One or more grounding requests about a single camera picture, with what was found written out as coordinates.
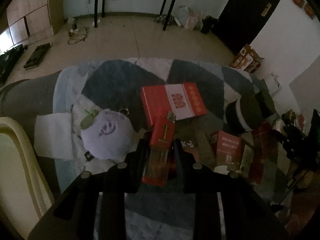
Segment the door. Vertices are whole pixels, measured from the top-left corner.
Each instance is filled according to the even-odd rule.
[[[250,44],[280,0],[229,0],[214,26],[214,33],[234,53]]]

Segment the wooden cabinet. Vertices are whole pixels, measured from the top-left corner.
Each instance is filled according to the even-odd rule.
[[[47,0],[12,0],[7,8],[9,26],[47,3]]]
[[[7,49],[9,49],[12,46],[13,46],[13,42],[11,39],[10,30],[8,28],[0,35],[0,50],[1,52],[5,52]]]
[[[18,20],[15,24],[10,26],[10,33],[12,37],[13,44],[17,44],[20,41],[23,41],[28,38],[28,33],[24,18]]]
[[[51,27],[46,5],[28,14],[26,19],[30,35]]]

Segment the beige floor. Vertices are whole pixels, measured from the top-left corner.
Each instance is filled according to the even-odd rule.
[[[162,25],[149,17],[106,17],[98,28],[93,18],[80,21],[89,27],[88,38],[68,45],[67,24],[55,36],[29,46],[12,70],[6,84],[55,73],[79,61],[111,60],[129,57],[157,57],[187,61],[216,62],[228,65],[234,55],[213,34],[186,31],[177,26]],[[44,43],[52,47],[37,68],[25,70],[24,64],[36,48]]]

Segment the cable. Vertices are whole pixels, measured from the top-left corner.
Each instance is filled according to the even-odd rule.
[[[72,33],[69,32],[69,40],[68,40],[68,44],[69,45],[74,45],[77,44],[81,41],[85,41],[85,39],[88,37],[88,33],[89,33],[89,28],[84,26],[82,23],[77,23],[78,25],[82,25],[84,27],[85,33]]]

